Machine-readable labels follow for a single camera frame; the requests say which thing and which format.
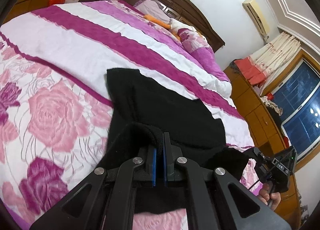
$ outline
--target red bag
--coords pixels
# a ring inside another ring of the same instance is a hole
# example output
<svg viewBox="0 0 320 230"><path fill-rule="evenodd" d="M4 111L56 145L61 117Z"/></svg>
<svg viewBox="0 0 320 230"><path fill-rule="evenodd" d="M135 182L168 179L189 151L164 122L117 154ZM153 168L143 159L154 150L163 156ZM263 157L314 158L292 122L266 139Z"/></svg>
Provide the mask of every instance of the red bag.
<svg viewBox="0 0 320 230"><path fill-rule="evenodd" d="M66 0L49 0L49 6L56 5L56 4L64 4Z"/></svg>
<svg viewBox="0 0 320 230"><path fill-rule="evenodd" d="M274 96L271 94L271 93L268 93L267 95L266 95L266 97L268 98L268 100L273 100L274 99Z"/></svg>
<svg viewBox="0 0 320 230"><path fill-rule="evenodd" d="M284 143L285 143L285 146L286 146L287 148L289 148L289 147L290 147L290 145L289 145L289 139L288 139L286 136L284 136L284 137L283 137L283 141L284 141Z"/></svg>

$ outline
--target metal screw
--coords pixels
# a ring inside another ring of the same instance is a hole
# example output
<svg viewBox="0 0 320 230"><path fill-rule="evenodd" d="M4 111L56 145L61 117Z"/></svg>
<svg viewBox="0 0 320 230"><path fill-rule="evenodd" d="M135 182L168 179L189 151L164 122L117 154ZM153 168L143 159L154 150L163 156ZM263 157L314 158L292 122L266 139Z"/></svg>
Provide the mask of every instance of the metal screw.
<svg viewBox="0 0 320 230"><path fill-rule="evenodd" d="M101 175L101 174L104 173L104 168L101 168L101 167L96 168L96 169L94 170L94 173L95 173L96 175Z"/></svg>
<svg viewBox="0 0 320 230"><path fill-rule="evenodd" d="M185 157L179 157L179 158L177 159L177 162L178 162L178 163L186 163L186 162L187 162L187 158L185 158Z"/></svg>
<svg viewBox="0 0 320 230"><path fill-rule="evenodd" d="M134 162L134 163L136 163L136 164L139 164L139 163L142 163L142 158L140 158L140 157L135 157L135 158L133 158L132 159L132 161Z"/></svg>
<svg viewBox="0 0 320 230"><path fill-rule="evenodd" d="M224 175L226 173L226 170L224 168L216 168L216 173L218 175Z"/></svg>

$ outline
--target human hand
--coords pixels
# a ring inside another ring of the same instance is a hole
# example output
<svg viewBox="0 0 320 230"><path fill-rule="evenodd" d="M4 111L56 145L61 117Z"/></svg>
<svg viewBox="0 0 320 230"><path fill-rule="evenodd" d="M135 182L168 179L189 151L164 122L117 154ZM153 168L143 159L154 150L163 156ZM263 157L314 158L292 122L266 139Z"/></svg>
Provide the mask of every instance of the human hand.
<svg viewBox="0 0 320 230"><path fill-rule="evenodd" d="M264 204L268 205L268 200L271 198L273 200L273 203L271 205L271 209L274 211L281 201L280 193L272 193L268 194L268 190L270 189L270 186L268 183L264 183L262 189L259 191L259 195L257 198L259 198Z"/></svg>

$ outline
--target curtain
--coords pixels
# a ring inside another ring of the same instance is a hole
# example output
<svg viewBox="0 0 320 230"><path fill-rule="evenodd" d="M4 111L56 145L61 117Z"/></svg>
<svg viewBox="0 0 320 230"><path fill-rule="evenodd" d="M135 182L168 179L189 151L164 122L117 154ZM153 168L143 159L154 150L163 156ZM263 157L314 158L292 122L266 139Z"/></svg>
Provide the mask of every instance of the curtain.
<svg viewBox="0 0 320 230"><path fill-rule="evenodd" d="M245 59L235 60L235 64L251 85L261 85L291 60L299 47L298 39L283 32Z"/></svg>

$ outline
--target bed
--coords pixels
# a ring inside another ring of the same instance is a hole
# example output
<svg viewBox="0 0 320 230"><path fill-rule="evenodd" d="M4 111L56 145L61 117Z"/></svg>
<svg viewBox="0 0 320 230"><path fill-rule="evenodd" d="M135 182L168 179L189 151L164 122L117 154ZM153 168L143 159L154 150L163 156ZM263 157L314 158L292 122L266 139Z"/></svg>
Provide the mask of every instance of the bed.
<svg viewBox="0 0 320 230"><path fill-rule="evenodd" d="M113 113L104 81L109 68L139 69L186 98L200 98L222 119L230 148L254 146L214 60L224 42L199 9L189 0L155 0L208 43L194 33L178 41L144 19L132 6L137 1L55 5L0 28L0 208L13 229L29 229L103 157ZM257 180L254 165L249 160L240 180L246 187ZM155 222L154 229L168 222L170 229L188 229L184 209L135 215L133 229Z"/></svg>

